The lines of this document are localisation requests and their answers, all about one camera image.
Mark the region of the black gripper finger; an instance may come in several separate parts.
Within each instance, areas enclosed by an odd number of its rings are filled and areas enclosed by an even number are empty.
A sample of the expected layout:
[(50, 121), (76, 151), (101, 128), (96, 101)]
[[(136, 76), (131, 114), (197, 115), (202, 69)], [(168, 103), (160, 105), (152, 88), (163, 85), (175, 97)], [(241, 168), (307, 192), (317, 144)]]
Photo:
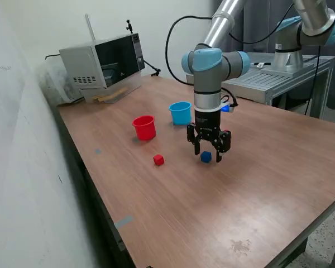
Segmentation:
[(216, 150), (216, 162), (220, 162), (223, 154), (230, 150), (231, 138), (230, 131), (214, 130), (212, 132), (211, 143)]
[(187, 130), (187, 140), (194, 145), (195, 155), (200, 154), (200, 141), (202, 139), (202, 134), (200, 128), (196, 123), (190, 123), (186, 127)]

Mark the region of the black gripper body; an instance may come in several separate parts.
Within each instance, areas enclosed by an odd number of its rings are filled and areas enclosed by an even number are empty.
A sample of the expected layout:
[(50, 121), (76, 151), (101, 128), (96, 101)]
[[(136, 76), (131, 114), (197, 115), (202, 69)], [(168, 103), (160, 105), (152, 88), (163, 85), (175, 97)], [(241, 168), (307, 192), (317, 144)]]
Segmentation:
[(221, 111), (195, 111), (195, 130), (202, 140), (217, 140), (220, 133)]

